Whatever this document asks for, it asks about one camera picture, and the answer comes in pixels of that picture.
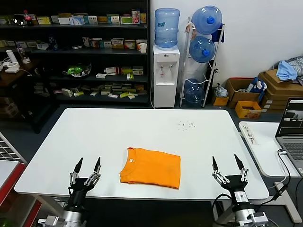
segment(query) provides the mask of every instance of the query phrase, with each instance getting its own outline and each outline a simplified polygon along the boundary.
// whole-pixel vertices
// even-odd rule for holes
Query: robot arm
[[[228,190],[232,197],[232,211],[235,213],[238,227],[264,227],[268,219],[264,212],[256,213],[254,206],[248,201],[244,188],[248,184],[247,172],[242,161],[235,155],[235,159],[240,170],[239,175],[223,176],[213,157],[213,177],[221,187]]]

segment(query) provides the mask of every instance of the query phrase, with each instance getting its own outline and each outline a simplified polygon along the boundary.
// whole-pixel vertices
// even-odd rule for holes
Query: stacked cardboard boxes
[[[290,97],[303,97],[303,86],[291,81],[280,81],[277,70],[269,70],[259,74],[259,78],[267,84],[267,90],[260,102],[262,112],[281,113]]]

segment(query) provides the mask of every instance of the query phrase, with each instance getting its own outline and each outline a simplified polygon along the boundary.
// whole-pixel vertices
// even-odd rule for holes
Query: laptop
[[[276,140],[303,176],[303,98],[288,99]]]

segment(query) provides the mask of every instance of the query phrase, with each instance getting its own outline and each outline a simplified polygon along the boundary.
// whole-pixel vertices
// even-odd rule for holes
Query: black shelving unit
[[[150,91],[150,0],[15,0],[14,6],[10,3],[1,4],[0,15],[21,14],[23,10],[37,16],[57,15],[58,13],[88,13],[89,15],[105,16],[106,14],[131,13],[132,9],[140,9],[141,13],[147,14],[147,23],[140,25],[128,24],[97,24],[97,25],[35,25],[35,26],[15,26],[0,25],[0,39],[24,41],[41,40],[48,42],[49,36],[54,36],[59,50],[37,50],[26,48],[29,57],[42,59],[45,61],[46,81],[56,83],[61,87],[71,87],[73,85],[98,86],[104,83],[131,83],[143,84],[144,89],[149,94]],[[112,38],[124,38],[125,40],[146,39],[148,41],[147,53],[141,54],[137,50],[126,49],[97,49],[82,48],[74,50],[73,45],[83,45],[82,37],[103,38],[110,41]],[[0,55],[5,54],[7,49],[16,52],[16,48],[0,48]],[[62,74],[69,65],[89,62],[92,64],[91,73],[84,78],[74,78]],[[97,79],[97,73],[103,73],[106,67],[123,66],[143,66],[144,74],[134,75],[133,80],[127,80],[126,75],[107,76],[106,79]],[[51,94],[58,103],[133,103],[147,105],[148,95],[129,98],[110,98],[102,96],[90,96],[87,92],[79,97],[67,97],[62,94]]]

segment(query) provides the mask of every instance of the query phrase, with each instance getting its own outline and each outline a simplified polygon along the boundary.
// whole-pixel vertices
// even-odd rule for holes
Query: white cup
[[[139,44],[140,45],[140,52],[141,53],[146,53],[146,50],[147,50],[147,44]]]

